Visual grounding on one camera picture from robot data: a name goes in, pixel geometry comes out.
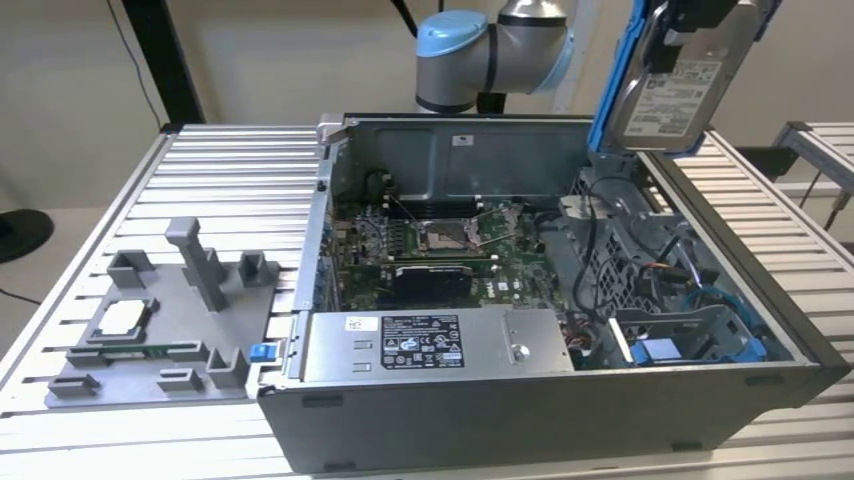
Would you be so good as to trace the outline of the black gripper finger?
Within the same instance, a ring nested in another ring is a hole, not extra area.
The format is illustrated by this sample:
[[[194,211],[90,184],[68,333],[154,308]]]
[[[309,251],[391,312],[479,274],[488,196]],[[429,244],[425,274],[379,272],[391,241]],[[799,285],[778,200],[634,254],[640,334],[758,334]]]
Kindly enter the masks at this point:
[[[680,51],[700,29],[714,29],[735,1],[660,1],[654,10],[652,37],[647,45],[647,72],[670,73]]]

